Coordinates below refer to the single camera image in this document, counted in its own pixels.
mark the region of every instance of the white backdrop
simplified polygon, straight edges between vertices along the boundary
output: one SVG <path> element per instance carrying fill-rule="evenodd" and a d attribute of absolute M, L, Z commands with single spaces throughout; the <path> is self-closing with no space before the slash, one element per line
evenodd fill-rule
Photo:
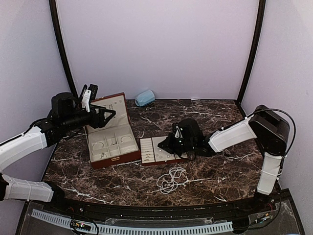
<path fill-rule="evenodd" d="M 99 96 L 236 99 L 258 0 L 58 0 L 71 72 Z"/>

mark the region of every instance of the open jewelry box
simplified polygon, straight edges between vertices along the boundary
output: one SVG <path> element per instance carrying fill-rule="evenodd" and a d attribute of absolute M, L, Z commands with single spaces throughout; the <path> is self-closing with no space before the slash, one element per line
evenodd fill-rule
<path fill-rule="evenodd" d="M 125 94 L 99 98 L 91 104 L 116 111 L 105 127 L 86 128 L 92 168 L 100 169 L 140 159 L 140 150 L 129 123 Z"/>

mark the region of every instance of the white wall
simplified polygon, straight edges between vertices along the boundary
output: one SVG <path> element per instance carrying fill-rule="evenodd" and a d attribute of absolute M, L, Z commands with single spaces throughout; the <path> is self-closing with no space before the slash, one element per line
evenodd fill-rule
<path fill-rule="evenodd" d="M 51 98 L 68 91 L 48 0 L 0 0 L 0 142 L 47 116 Z M 40 180 L 52 149 L 11 165 L 4 173 Z M 0 234 L 15 234 L 23 202 L 0 202 Z"/>
<path fill-rule="evenodd" d="M 313 2 L 267 1 L 260 44 L 243 108 L 283 109 L 297 124 L 281 184 L 291 190 L 307 234 L 313 224 Z"/>
<path fill-rule="evenodd" d="M 58 0 L 77 89 L 236 99 L 258 0 Z"/>

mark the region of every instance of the perforated white strip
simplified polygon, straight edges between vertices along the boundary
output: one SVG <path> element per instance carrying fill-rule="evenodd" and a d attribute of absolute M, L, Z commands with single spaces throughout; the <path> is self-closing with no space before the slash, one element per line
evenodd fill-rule
<path fill-rule="evenodd" d="M 61 217 L 58 215 L 46 213 L 43 211 L 33 209 L 31 215 L 34 218 L 54 224 L 56 226 L 70 229 L 70 218 Z M 220 224 L 203 225 L 196 227 L 185 228 L 131 228 L 131 227 L 118 227 L 97 224 L 99 227 L 100 235 L 210 235 L 220 234 L 233 231 L 232 222 L 225 222 Z M 96 234 L 97 229 L 94 224 L 91 224 L 89 234 Z"/>

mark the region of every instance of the table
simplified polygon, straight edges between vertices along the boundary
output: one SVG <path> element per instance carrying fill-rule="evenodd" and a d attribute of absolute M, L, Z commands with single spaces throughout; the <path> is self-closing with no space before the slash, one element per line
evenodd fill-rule
<path fill-rule="evenodd" d="M 205 135 L 241 120 L 233 100 L 156 100 L 139 108 L 128 100 L 131 127 L 140 138 L 167 135 L 173 122 L 194 118 Z M 46 169 L 44 180 L 53 181 L 66 198 L 121 206 L 189 206 L 252 197 L 263 158 L 254 140 L 216 154 L 179 164 L 145 166 L 140 161 L 93 170 L 86 136 L 79 133 L 61 140 Z M 157 179 L 173 167 L 186 170 L 177 190 L 162 194 Z"/>

